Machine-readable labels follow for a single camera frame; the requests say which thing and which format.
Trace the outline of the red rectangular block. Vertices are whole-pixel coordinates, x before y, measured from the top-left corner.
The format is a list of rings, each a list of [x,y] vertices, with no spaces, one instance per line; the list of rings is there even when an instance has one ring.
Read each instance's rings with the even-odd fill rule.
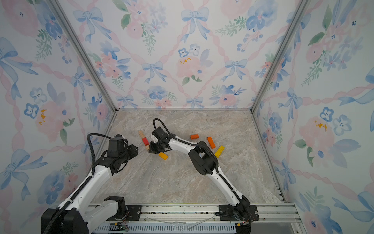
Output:
[[[146,137],[142,138],[142,141],[143,141],[145,146],[148,146],[150,144]]]

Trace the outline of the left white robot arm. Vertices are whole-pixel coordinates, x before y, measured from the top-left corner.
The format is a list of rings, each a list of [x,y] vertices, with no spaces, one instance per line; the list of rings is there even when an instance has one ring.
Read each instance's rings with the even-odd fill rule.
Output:
[[[91,234],[102,223],[114,220],[121,223],[139,221],[141,205],[126,205],[123,197],[110,196],[88,211],[99,189],[116,173],[122,164],[138,155],[134,145],[110,147],[107,156],[101,157],[95,173],[88,175],[79,187],[55,209],[47,209],[41,217],[43,234]]]

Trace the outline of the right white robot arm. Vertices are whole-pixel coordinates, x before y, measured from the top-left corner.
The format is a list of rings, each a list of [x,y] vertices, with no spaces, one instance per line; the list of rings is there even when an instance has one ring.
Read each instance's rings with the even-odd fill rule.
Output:
[[[233,209],[235,219],[244,221],[254,220],[253,215],[250,214],[249,200],[229,181],[219,166],[217,157],[205,142],[195,143],[183,140],[174,135],[163,137],[152,134],[149,152],[156,154],[164,153],[167,150],[179,151],[190,157],[197,172],[209,177],[224,194],[230,208]]]

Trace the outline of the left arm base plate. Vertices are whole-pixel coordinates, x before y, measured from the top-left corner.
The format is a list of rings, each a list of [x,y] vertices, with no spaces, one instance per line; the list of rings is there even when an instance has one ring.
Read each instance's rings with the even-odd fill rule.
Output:
[[[142,211],[142,205],[126,205],[125,211],[121,214],[115,214],[109,217],[107,221],[139,221]]]

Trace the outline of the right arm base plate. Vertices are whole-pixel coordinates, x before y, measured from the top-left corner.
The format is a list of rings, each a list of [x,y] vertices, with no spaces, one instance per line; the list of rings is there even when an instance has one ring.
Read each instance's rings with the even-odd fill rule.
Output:
[[[219,211],[215,213],[221,221],[259,221],[257,206],[249,205],[239,208],[232,205],[219,205]]]

